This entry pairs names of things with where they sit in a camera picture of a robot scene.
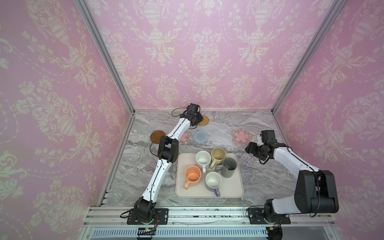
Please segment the woven rattan round coaster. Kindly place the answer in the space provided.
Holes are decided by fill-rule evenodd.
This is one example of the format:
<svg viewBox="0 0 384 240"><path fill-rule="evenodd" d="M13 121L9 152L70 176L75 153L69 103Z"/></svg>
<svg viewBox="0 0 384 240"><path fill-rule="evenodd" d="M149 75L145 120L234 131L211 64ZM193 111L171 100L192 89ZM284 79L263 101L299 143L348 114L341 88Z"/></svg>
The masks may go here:
<svg viewBox="0 0 384 240"><path fill-rule="evenodd" d="M206 126L210 122L209 118L207 116L203 116L203 120L198 124L199 126Z"/></svg>

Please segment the pink flower silicone coaster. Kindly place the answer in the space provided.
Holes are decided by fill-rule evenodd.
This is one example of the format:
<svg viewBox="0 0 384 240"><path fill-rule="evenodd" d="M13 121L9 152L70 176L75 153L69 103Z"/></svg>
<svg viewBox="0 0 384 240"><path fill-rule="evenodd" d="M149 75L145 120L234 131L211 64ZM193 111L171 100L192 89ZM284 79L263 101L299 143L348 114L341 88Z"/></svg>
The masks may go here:
<svg viewBox="0 0 384 240"><path fill-rule="evenodd" d="M186 132L182 135L182 137L181 137L181 139L180 139L180 143L181 143L182 145L187 145L187 144L190 142L190 137L191 137L191 133L190 133L189 131L186 131Z"/></svg>

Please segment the blue round woven coaster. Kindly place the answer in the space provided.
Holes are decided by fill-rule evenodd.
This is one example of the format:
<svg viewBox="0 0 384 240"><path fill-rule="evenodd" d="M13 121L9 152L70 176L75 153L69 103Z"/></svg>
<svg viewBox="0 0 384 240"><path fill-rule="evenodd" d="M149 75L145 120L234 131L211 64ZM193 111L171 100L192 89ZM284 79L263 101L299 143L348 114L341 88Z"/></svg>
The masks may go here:
<svg viewBox="0 0 384 240"><path fill-rule="evenodd" d="M193 135L194 141L198 144L204 144L209 140L209 134L205 131L198 131Z"/></svg>

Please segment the brown wooden round coaster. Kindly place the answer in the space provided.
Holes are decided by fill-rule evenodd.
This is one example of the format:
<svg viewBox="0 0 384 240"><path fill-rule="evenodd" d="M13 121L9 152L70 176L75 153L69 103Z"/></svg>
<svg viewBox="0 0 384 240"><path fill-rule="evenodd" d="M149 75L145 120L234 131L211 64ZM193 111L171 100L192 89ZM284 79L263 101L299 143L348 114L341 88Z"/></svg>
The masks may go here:
<svg viewBox="0 0 384 240"><path fill-rule="evenodd" d="M161 141L161 138L163 136L165 136L165 132L164 131L160 131L160 130L157 130L157 131L154 131L151 133L150 135L150 141L153 143L153 144L159 144L160 141Z"/></svg>

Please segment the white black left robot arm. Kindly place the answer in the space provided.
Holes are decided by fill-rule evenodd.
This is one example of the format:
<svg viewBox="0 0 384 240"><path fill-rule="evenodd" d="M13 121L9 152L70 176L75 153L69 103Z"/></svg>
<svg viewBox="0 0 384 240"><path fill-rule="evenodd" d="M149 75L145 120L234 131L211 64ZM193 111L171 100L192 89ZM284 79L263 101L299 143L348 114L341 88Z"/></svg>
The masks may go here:
<svg viewBox="0 0 384 240"><path fill-rule="evenodd" d="M190 127L196 127L202 121L203 116L199 110L186 110L181 114L178 124L173 130L160 138L155 171L142 196L135 202L134 207L131 209L134 220L147 224L155 218L155 206L160 187L166 173L172 164L177 161L179 156L179 140L181 140L183 134Z"/></svg>

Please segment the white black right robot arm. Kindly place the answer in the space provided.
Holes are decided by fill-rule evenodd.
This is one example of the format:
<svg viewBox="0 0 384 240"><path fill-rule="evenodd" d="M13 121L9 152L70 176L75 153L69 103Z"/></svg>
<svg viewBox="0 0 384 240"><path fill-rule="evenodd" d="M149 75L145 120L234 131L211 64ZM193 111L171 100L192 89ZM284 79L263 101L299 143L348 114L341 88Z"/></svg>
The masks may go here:
<svg viewBox="0 0 384 240"><path fill-rule="evenodd" d="M261 164L269 160L281 163L297 179L292 196L267 200L264 205L264 219L274 223L277 218L286 215L335 214L339 211L339 200L335 176L327 170L314 167L294 153L293 149L283 143L262 145L251 142L245 149Z"/></svg>

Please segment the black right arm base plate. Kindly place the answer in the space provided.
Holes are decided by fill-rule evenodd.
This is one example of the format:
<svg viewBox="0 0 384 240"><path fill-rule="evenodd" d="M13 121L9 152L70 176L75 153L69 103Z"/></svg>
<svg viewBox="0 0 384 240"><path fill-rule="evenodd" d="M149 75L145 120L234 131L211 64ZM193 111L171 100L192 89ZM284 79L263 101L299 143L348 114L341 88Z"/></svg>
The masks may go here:
<svg viewBox="0 0 384 240"><path fill-rule="evenodd" d="M289 225L291 220L288 215L276 214L273 210L264 210L257 207L246 209L251 225Z"/></svg>

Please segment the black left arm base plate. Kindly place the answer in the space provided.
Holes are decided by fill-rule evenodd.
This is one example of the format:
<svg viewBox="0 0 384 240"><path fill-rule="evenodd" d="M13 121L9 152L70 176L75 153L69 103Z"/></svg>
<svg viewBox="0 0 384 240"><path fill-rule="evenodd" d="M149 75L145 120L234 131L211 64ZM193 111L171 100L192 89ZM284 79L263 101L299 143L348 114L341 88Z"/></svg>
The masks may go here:
<svg viewBox="0 0 384 240"><path fill-rule="evenodd" d="M131 209L127 217L127 225L167 225L169 209L154 208L149 210L148 216L143 216L137 210Z"/></svg>

